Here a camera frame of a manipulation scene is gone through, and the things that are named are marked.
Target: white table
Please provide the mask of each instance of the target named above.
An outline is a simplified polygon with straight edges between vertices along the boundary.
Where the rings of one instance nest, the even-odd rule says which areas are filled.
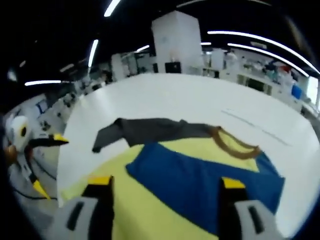
[[[91,151],[98,130],[116,118],[184,119],[220,125],[243,141],[259,145],[286,178],[276,213],[285,237],[300,229],[315,204],[320,145],[309,121],[249,87],[184,74],[141,74],[80,97],[64,133],[70,143],[60,148],[59,192],[129,147],[122,139],[99,154]]]

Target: garment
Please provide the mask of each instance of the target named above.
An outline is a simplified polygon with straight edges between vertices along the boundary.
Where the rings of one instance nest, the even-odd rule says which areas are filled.
[[[122,138],[129,146],[177,140],[183,138],[210,138],[209,125],[173,121],[166,118],[118,118],[111,125],[99,130],[92,151],[100,152]]]
[[[144,146],[127,172],[168,207],[200,228],[218,233],[219,183],[222,177],[244,183],[250,200],[275,213],[284,179],[173,152],[157,143]]]

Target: black ceiling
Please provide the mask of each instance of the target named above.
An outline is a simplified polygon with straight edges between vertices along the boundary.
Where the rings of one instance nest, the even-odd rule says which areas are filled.
[[[208,35],[210,30],[229,30],[256,34],[278,41],[305,56],[314,65],[320,53],[318,33],[313,21],[316,2],[311,4],[290,3],[289,1],[264,0],[265,4],[248,0],[204,0],[179,8],[176,6],[189,0],[121,0],[111,17],[104,17],[111,0],[30,0],[9,1],[8,19],[5,21],[5,68],[16,71],[22,84],[34,80],[63,80],[68,76],[60,69],[71,63],[88,58],[94,39],[99,39],[94,64],[107,61],[114,53],[130,52],[144,45],[151,45],[152,20],[178,10],[198,18],[201,38],[214,46],[226,42],[249,44],[248,39],[232,36]],[[297,43],[288,20],[302,30],[305,42]],[[271,52],[281,54],[300,67],[306,65],[279,48]],[[25,90],[22,101],[37,93],[52,89],[52,85]]]

